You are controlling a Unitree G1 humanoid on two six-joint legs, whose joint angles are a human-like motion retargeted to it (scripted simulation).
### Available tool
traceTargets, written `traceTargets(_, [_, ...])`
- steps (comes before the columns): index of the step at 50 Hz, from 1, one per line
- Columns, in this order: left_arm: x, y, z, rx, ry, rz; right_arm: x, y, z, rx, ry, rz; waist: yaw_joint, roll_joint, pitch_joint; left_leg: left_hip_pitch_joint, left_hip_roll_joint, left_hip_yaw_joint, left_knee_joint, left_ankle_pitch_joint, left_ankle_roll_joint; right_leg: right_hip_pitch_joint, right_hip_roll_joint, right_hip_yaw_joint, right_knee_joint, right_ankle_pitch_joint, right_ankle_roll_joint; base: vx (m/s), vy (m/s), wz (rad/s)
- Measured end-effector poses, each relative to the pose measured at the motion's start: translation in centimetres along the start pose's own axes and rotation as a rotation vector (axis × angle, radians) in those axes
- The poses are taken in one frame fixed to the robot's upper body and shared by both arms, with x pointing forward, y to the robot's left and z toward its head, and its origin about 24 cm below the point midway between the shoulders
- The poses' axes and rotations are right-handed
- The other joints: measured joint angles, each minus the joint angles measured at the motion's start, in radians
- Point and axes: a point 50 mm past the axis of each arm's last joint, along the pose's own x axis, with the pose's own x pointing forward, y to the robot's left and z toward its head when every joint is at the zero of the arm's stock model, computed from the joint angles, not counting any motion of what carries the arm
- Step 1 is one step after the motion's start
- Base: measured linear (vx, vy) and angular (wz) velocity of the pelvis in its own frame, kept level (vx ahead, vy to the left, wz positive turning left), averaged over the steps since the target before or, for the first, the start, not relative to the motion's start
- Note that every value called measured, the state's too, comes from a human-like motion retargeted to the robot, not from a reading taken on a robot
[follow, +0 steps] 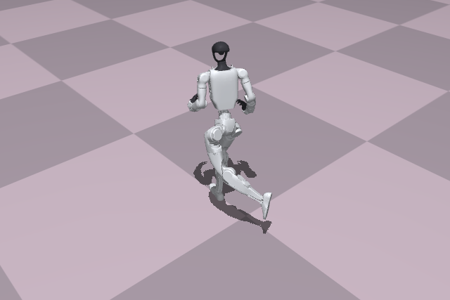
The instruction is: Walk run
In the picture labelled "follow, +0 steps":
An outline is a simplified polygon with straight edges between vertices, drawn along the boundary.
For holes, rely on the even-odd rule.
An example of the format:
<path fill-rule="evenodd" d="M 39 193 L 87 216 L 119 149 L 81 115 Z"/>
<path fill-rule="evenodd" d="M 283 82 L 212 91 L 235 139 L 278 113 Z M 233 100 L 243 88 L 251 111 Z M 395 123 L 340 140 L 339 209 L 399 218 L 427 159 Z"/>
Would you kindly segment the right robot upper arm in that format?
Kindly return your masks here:
<path fill-rule="evenodd" d="M 252 85 L 248 77 L 248 72 L 242 68 L 236 68 L 238 72 L 238 78 L 241 80 L 242 87 L 245 91 L 244 99 L 246 103 L 250 103 L 255 100 L 255 95 L 252 92 Z"/>

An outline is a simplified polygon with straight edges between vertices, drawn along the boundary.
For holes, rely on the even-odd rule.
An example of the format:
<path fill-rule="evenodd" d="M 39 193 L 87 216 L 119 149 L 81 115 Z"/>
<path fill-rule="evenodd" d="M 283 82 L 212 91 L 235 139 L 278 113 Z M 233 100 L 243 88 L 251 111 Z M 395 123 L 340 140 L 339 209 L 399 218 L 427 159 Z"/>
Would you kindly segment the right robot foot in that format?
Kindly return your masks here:
<path fill-rule="evenodd" d="M 222 200 L 224 200 L 224 194 L 220 190 L 219 190 L 219 193 L 217 193 L 216 186 L 217 185 L 215 183 L 211 183 L 210 190 L 211 190 L 212 194 L 214 194 L 214 196 L 216 197 L 217 200 L 222 201 Z"/>

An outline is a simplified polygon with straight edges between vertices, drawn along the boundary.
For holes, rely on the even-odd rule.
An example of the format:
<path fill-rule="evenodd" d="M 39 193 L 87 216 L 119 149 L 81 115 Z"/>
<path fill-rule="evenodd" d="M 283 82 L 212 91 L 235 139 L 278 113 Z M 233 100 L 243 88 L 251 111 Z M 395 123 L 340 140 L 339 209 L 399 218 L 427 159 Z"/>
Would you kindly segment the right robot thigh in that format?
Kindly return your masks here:
<path fill-rule="evenodd" d="M 219 141 L 221 147 L 222 147 L 222 151 L 223 151 L 223 156 L 224 156 L 224 163 L 227 161 L 227 156 L 226 156 L 226 151 L 229 148 L 229 146 L 232 144 L 232 142 L 234 141 L 235 137 L 239 136 L 242 134 L 242 130 L 240 125 L 236 122 L 236 132 L 234 134 L 231 134 L 229 136 L 222 136 L 221 140 Z"/>

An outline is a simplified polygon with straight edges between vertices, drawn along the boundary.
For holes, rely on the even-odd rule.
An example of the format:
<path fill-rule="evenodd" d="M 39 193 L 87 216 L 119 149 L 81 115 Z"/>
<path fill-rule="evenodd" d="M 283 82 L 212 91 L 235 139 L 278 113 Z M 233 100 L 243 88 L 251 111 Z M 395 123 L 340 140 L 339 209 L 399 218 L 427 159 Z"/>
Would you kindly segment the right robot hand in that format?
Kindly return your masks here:
<path fill-rule="evenodd" d="M 237 102 L 238 101 L 238 102 Z M 237 104 L 239 104 L 240 103 L 240 105 L 242 105 L 242 110 L 245 110 L 246 109 L 246 106 L 247 106 L 247 104 L 244 102 L 244 101 L 242 101 L 241 99 L 238 99 L 236 102 L 237 102 Z"/>

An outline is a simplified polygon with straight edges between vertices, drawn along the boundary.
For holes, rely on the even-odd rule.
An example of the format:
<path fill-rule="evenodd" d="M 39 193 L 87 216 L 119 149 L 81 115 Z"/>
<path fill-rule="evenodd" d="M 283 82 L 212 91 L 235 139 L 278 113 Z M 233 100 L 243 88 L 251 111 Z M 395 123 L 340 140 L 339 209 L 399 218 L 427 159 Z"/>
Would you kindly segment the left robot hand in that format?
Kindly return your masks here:
<path fill-rule="evenodd" d="M 195 94 L 194 97 L 192 97 L 192 99 L 190 99 L 190 101 L 191 101 L 192 103 L 194 103 L 197 99 L 198 99 L 198 95 Z"/>

